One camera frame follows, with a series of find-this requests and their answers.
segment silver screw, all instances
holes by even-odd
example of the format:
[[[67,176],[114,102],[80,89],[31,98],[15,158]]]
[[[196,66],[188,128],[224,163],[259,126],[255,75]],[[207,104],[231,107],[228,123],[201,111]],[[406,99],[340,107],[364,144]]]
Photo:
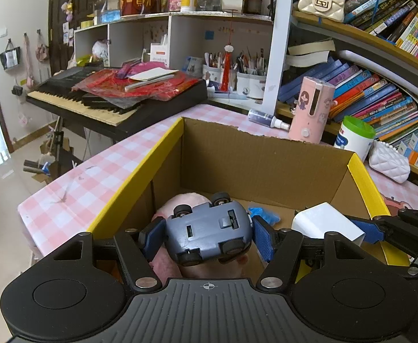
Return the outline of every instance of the silver screw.
[[[158,284],[153,277],[141,277],[136,280],[136,286],[142,289],[150,289]]]
[[[275,289],[282,286],[282,280],[277,277],[265,277],[260,284],[268,289]]]
[[[410,267],[407,270],[407,273],[410,274],[411,276],[417,276],[418,275],[418,268],[417,267]]]

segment green lid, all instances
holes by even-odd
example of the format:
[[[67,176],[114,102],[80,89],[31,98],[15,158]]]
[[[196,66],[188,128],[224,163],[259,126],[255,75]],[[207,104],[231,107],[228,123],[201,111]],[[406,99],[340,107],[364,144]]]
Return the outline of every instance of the green lid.
[[[343,125],[350,131],[353,131],[355,134],[358,134],[359,136],[365,137],[367,139],[374,139],[376,136],[376,131],[371,125],[357,118],[354,118],[353,116],[344,117]]]

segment red book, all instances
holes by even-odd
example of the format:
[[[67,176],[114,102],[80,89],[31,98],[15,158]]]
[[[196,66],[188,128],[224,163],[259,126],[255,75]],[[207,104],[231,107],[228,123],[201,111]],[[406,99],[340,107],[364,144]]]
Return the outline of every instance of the red book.
[[[344,94],[340,95],[338,98],[335,99],[337,102],[334,107],[337,105],[343,104],[353,96],[357,95],[358,93],[362,92],[363,90],[367,89],[368,87],[374,85],[376,82],[378,82],[379,76],[374,74],[369,79],[366,79],[365,81],[359,83],[357,86],[354,86],[352,89],[346,91]]]
[[[397,100],[398,98],[401,98],[402,96],[403,96],[403,94],[401,94],[398,91],[395,94],[392,94],[391,96],[383,99],[382,101],[374,103],[370,107],[361,110],[360,112],[356,113],[354,115],[354,117],[359,118],[359,119],[369,117],[372,114],[374,114],[373,112],[377,111],[379,108],[385,107],[390,102],[393,102],[393,101]]]

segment baseboard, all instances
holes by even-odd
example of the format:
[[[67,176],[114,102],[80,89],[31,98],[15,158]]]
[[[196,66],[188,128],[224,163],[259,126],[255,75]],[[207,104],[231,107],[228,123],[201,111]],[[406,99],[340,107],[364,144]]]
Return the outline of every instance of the baseboard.
[[[42,128],[33,131],[31,134],[28,134],[22,139],[17,140],[15,143],[12,144],[14,151],[18,150],[19,148],[22,148],[23,146],[27,145],[33,140],[36,140],[41,136],[47,134],[50,131],[49,127],[55,128],[56,123],[56,121],[53,121],[50,124],[44,125]]]

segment white container with green lid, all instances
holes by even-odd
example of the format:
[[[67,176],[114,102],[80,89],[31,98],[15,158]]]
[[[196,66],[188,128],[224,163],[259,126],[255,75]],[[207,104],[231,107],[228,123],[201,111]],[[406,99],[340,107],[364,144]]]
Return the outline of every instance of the white container with green lid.
[[[343,119],[334,146],[347,151],[353,151],[364,161],[370,151],[375,136],[376,131],[371,125],[352,116],[346,116]]]

